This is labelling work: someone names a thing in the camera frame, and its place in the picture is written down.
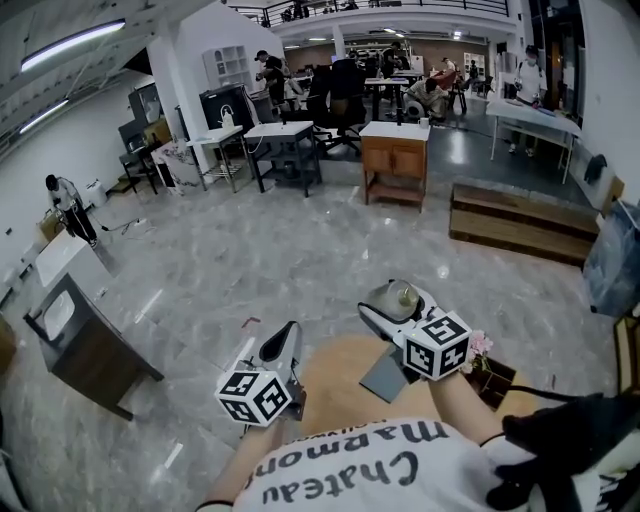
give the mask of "white cube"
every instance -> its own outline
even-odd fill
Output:
[[[471,329],[453,311],[424,320],[404,333],[404,365],[431,380],[454,372],[467,360]]]
[[[220,405],[237,423],[266,427],[291,402],[277,372],[232,371],[215,393]]]

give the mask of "trash bin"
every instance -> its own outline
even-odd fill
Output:
[[[640,209],[616,201],[584,264],[595,313],[619,318],[640,301]]]

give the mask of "fluorescent light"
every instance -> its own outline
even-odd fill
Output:
[[[78,32],[77,34],[69,36],[65,39],[61,39],[60,41],[57,41],[52,45],[38,50],[36,53],[31,54],[29,57],[23,60],[22,68],[20,69],[20,71],[27,71],[28,69],[37,66],[41,62],[44,62],[45,60],[48,60],[62,52],[67,51],[69,48],[73,48],[74,46],[86,43],[87,41],[91,41],[98,37],[106,36],[107,34],[116,32],[117,30],[120,30],[122,27],[124,27],[124,25],[124,20],[112,21],[104,25],[98,25],[96,27],[90,28],[89,30]]]
[[[58,103],[57,105],[51,107],[49,110],[47,110],[44,114],[40,114],[38,117],[36,117],[33,121],[25,124],[21,129],[20,129],[20,135],[22,135],[24,132],[26,132],[29,128],[31,128],[33,125],[38,124],[40,121],[42,121],[45,117],[49,117],[51,114],[53,114],[56,110],[60,110],[62,107],[64,107],[67,103],[69,103],[68,99],[64,99],[62,100],[60,103]]]

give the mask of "gray tiled floor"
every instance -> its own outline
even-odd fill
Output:
[[[614,390],[611,320],[589,312],[578,269],[452,241],[451,183],[429,178],[422,214],[364,206],[351,186],[298,190],[220,183],[183,198],[112,198],[95,212],[114,226],[98,254],[114,275],[99,307],[165,375],[127,399],[127,423],[50,376],[20,320],[42,295],[37,278],[7,306],[21,343],[3,383],[4,448],[36,511],[190,510],[237,446],[240,430],[213,397],[247,336],[295,319],[304,362],[337,334],[368,332],[356,302],[391,277],[415,282],[495,341],[493,356],[538,387]],[[183,446],[169,468],[165,461]]]

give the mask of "man in black shirt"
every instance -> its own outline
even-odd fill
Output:
[[[398,59],[396,58],[396,52],[399,51],[400,43],[398,41],[394,41],[393,43],[391,43],[391,46],[389,46],[389,48],[382,52],[382,75],[385,78],[391,77],[391,75],[393,75],[393,70],[401,66]]]
[[[282,60],[269,55],[266,50],[260,50],[254,59],[264,64],[264,70],[256,75],[259,82],[263,78],[267,80],[267,88],[274,105],[284,101],[284,74],[282,72]]]

